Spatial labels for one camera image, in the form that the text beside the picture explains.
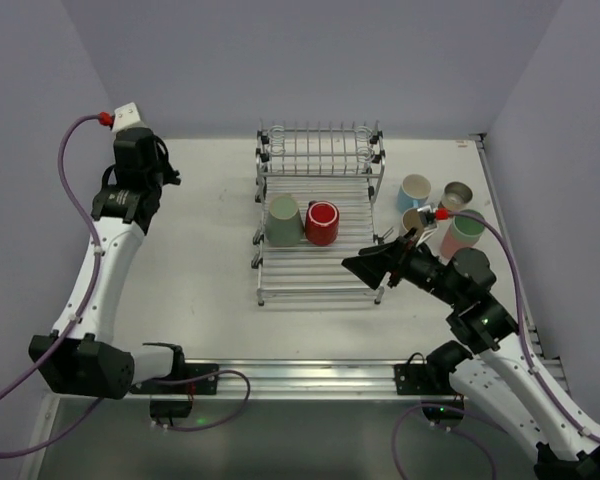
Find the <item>beige tumbler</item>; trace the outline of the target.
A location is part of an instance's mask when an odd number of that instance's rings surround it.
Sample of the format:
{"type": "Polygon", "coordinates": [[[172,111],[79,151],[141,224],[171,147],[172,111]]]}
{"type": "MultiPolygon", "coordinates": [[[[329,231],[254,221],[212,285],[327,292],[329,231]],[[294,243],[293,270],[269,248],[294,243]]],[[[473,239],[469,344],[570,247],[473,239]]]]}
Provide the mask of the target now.
{"type": "Polygon", "coordinates": [[[417,208],[410,208],[402,215],[400,234],[405,235],[410,231],[414,231],[416,236],[420,236],[424,231],[424,226],[417,208]]]}

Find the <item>light green tumbler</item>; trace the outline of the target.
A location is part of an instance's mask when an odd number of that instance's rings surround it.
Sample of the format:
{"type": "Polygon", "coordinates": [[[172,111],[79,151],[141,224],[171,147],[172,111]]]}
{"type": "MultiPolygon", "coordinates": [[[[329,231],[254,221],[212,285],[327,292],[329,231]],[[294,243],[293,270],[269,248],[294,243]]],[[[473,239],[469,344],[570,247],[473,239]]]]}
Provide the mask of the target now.
{"type": "Polygon", "coordinates": [[[484,233],[485,226],[480,222],[483,215],[475,210],[465,209],[452,216],[449,227],[452,238],[465,246],[475,245],[484,233]]]}

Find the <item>light blue mug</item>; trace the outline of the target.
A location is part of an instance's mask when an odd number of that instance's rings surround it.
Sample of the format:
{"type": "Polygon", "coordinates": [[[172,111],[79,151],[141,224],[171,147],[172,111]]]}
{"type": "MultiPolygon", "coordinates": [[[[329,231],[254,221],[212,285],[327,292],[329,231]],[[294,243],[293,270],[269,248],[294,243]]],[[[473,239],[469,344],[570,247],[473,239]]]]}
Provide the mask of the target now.
{"type": "Polygon", "coordinates": [[[399,187],[396,207],[400,213],[424,206],[431,193],[430,181],[420,174],[407,175],[399,187]]]}

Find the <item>cream and brown cup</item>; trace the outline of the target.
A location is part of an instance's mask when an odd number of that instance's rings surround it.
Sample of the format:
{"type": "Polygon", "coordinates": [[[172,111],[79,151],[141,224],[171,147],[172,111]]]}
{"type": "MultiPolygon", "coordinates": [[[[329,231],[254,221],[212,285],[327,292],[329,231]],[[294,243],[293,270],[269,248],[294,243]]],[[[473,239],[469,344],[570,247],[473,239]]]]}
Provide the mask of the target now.
{"type": "Polygon", "coordinates": [[[443,190],[438,207],[449,211],[465,209],[473,199],[473,190],[463,182],[452,181],[443,190]]]}

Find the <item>pink tumbler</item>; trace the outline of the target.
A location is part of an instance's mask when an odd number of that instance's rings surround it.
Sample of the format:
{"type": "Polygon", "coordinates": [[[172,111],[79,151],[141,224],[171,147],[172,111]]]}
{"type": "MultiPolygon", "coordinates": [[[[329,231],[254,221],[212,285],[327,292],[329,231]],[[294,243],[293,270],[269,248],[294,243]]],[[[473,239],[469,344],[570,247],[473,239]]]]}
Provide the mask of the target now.
{"type": "Polygon", "coordinates": [[[472,247],[474,244],[474,237],[463,234],[451,225],[445,233],[439,251],[444,258],[450,259],[458,250],[472,247]]]}

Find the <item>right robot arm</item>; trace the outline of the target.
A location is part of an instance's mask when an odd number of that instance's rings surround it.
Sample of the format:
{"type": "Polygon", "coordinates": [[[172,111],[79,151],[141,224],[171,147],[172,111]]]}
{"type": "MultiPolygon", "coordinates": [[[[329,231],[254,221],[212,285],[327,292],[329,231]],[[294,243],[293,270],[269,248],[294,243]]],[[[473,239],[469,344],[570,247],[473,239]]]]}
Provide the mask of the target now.
{"type": "Polygon", "coordinates": [[[427,356],[429,371],[514,439],[537,478],[600,479],[600,425],[538,361],[492,295],[496,276],[482,251],[463,248],[442,263],[406,234],[341,264],[372,289],[405,280],[450,306],[454,338],[427,356]]]}

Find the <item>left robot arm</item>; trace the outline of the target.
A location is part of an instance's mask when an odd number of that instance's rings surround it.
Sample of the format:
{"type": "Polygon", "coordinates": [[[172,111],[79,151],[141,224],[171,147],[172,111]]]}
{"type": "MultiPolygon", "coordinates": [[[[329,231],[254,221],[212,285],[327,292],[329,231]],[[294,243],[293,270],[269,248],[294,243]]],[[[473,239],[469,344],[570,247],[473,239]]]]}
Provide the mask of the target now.
{"type": "Polygon", "coordinates": [[[29,356],[58,394],[121,399],[135,385],[171,377],[180,347],[161,342],[134,351],[113,344],[119,301],[134,257],[160,208],[163,189],[178,185],[164,142],[147,127],[116,133],[114,163],[87,214],[90,240],[66,307],[29,356]]]}

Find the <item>red mug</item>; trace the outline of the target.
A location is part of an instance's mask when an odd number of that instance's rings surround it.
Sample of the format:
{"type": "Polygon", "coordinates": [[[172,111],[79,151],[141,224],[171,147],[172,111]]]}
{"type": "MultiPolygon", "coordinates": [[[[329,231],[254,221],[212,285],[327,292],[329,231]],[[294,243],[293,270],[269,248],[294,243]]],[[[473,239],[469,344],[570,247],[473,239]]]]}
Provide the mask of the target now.
{"type": "Polygon", "coordinates": [[[331,202],[311,201],[305,215],[305,236],[317,246],[335,242],[340,222],[340,211],[331,202]]]}

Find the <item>sage green mug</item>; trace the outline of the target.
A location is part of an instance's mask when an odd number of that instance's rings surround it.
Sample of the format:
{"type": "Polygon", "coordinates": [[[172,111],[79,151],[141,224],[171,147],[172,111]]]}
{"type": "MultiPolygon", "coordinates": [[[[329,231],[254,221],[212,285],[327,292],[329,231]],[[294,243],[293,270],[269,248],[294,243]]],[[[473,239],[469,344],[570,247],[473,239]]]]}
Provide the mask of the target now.
{"type": "Polygon", "coordinates": [[[278,195],[270,201],[265,221],[265,237],[273,247],[291,247],[304,236],[300,208],[289,194],[278,195]]]}

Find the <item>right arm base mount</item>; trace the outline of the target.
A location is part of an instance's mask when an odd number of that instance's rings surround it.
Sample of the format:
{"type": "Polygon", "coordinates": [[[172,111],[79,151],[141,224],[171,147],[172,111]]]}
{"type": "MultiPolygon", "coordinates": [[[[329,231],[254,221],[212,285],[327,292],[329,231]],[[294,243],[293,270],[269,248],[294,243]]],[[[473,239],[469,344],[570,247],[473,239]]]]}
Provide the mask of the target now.
{"type": "Polygon", "coordinates": [[[464,408],[464,397],[455,392],[448,379],[425,356],[416,352],[407,360],[393,365],[394,383],[398,395],[418,396],[424,403],[437,403],[437,406],[422,407],[425,418],[434,426],[458,427],[464,418],[463,413],[448,409],[464,408]]]}

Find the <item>aluminium mounting rail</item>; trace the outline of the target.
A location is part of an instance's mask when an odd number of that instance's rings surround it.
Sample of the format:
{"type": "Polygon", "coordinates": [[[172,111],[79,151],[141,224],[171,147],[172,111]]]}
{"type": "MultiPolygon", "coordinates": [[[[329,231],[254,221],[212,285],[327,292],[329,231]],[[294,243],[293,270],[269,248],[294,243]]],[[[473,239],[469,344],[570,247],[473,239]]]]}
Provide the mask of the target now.
{"type": "MultiPolygon", "coordinates": [[[[195,400],[240,399],[251,388],[254,400],[397,400],[421,399],[398,395],[393,365],[405,360],[182,360],[176,370],[189,363],[217,363],[217,393],[197,395],[195,400]]],[[[111,375],[91,378],[76,365],[59,367],[48,361],[40,373],[55,393],[68,396],[122,399],[147,398],[131,395],[132,386],[150,381],[130,361],[115,364],[111,375]]]]}

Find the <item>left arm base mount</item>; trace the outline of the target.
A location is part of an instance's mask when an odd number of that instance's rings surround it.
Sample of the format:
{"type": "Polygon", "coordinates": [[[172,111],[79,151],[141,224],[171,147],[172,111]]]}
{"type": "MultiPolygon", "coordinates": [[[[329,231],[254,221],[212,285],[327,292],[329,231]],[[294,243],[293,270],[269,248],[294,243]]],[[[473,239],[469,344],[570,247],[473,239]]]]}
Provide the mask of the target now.
{"type": "Polygon", "coordinates": [[[155,382],[144,382],[131,387],[131,395],[149,397],[149,417],[158,424],[172,427],[176,420],[184,420],[193,410],[197,395],[212,396],[217,393],[219,365],[217,363],[189,363],[176,370],[168,380],[185,380],[208,374],[209,377],[183,385],[163,385],[155,382]]]}

